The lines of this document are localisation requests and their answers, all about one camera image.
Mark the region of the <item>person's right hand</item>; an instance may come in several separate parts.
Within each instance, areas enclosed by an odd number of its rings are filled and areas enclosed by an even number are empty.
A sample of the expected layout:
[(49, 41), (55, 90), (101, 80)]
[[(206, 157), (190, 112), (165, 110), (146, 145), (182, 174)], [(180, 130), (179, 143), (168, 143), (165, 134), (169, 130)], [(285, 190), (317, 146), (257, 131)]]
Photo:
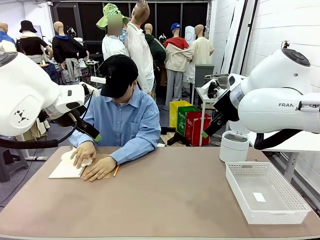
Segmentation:
[(84, 160), (94, 160), (96, 158), (96, 149), (92, 141), (81, 143), (72, 153), (71, 159), (74, 159), (73, 165), (79, 169)]

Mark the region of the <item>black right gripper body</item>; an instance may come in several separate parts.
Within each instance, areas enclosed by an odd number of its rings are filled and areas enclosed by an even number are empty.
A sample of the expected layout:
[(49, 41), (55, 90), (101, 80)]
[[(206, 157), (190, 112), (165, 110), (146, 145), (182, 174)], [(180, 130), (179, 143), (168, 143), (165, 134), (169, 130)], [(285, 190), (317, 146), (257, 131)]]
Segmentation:
[(223, 116), (222, 113), (218, 113), (217, 116), (210, 122), (209, 126), (204, 130), (209, 137), (215, 134), (228, 122), (228, 119)]

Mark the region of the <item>person's left hand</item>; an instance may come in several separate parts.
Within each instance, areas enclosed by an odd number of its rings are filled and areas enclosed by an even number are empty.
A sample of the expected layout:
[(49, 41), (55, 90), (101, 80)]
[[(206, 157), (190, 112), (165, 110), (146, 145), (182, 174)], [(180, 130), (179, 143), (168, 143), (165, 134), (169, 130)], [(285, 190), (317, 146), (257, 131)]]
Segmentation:
[(117, 161), (113, 159), (111, 156), (102, 158), (98, 160), (98, 162), (92, 166), (88, 173), (86, 173), (83, 177), (85, 181), (89, 180), (93, 182), (95, 180), (101, 180), (107, 174), (112, 172), (112, 170), (118, 165)]

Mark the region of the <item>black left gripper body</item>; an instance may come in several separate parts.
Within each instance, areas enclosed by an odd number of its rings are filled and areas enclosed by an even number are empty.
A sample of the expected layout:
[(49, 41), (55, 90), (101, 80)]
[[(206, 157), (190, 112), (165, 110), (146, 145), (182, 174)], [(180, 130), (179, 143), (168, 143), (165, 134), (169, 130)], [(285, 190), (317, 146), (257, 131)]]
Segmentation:
[(76, 129), (83, 133), (88, 135), (89, 137), (91, 137), (93, 140), (100, 135), (100, 132), (94, 127), (92, 126), (90, 123), (86, 122), (86, 121), (81, 121), (80, 123), (77, 124)]

